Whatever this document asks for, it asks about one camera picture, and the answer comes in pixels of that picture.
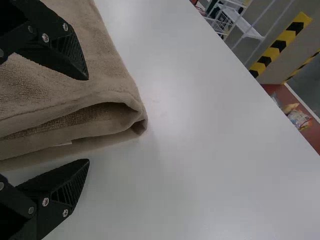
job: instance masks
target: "towel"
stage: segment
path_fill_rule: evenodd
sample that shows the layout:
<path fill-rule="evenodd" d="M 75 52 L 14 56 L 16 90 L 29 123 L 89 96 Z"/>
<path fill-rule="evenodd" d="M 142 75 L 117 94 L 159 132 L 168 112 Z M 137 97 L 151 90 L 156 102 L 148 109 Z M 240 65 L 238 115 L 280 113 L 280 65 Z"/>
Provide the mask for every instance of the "towel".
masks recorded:
<path fill-rule="evenodd" d="M 147 113 L 93 0 L 42 0 L 74 28 L 89 71 L 72 79 L 12 54 L 0 65 L 0 160 L 132 128 Z"/>

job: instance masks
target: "white table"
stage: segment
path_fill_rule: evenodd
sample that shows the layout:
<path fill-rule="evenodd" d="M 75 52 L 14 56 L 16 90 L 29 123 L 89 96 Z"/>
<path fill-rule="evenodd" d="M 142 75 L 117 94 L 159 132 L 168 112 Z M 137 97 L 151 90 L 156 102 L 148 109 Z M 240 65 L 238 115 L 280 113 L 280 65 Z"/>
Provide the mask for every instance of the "white table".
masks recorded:
<path fill-rule="evenodd" d="M 96 0 L 149 126 L 2 172 L 15 185 L 91 160 L 46 240 L 319 240 L 319 156 L 188 1 Z"/>

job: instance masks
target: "towel fold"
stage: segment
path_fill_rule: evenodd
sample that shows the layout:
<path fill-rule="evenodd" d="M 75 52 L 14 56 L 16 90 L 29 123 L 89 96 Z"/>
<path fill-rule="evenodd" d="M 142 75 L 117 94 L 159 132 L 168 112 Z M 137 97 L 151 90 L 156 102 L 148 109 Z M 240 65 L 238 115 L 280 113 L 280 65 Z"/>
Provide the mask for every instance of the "towel fold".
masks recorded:
<path fill-rule="evenodd" d="M 42 0 L 71 24 L 89 71 L 72 79 L 12 54 L 0 65 L 0 160 L 132 128 L 147 113 L 93 0 Z"/>

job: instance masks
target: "folded towel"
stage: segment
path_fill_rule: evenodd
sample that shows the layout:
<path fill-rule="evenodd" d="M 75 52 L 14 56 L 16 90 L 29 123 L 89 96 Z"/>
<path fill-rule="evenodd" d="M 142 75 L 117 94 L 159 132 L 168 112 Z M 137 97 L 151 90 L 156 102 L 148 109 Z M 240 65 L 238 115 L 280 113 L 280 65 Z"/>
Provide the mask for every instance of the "folded towel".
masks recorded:
<path fill-rule="evenodd" d="M 132 128 L 147 114 L 93 0 L 42 0 L 71 24 L 89 71 L 72 79 L 12 54 L 0 65 L 0 160 Z"/>

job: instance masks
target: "yellow and black warning stripe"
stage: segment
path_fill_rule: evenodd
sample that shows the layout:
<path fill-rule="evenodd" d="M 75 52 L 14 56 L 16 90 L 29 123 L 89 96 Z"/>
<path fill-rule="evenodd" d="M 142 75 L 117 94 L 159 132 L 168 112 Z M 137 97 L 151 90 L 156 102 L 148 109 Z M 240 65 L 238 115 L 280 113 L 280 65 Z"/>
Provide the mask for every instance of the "yellow and black warning stripe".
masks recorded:
<path fill-rule="evenodd" d="M 317 56 L 320 53 L 320 49 L 313 54 L 307 61 L 305 61 L 297 70 L 295 70 L 282 84 L 285 84 L 289 79 L 291 79 L 294 75 L 296 75 L 305 65 L 310 63 L 312 59 L 314 59 L 315 56 Z"/>
<path fill-rule="evenodd" d="M 254 78 L 262 74 L 266 67 L 276 60 L 280 53 L 296 38 L 296 36 L 312 22 L 312 18 L 300 12 L 290 26 L 284 30 L 274 43 L 262 54 L 257 62 L 249 69 Z"/>

